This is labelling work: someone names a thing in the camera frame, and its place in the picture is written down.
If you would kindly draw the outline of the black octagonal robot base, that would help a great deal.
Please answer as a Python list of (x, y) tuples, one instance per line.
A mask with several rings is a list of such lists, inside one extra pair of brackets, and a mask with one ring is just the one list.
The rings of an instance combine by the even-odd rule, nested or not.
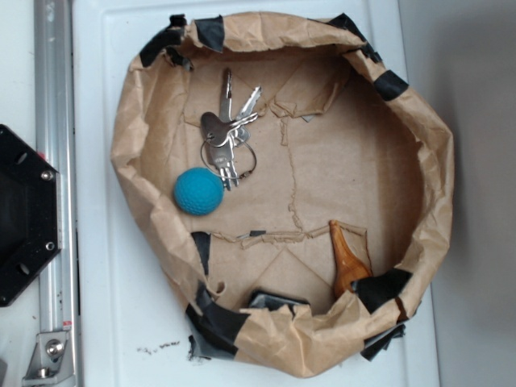
[(60, 251), (59, 173), (1, 125), (1, 306), (10, 306)]

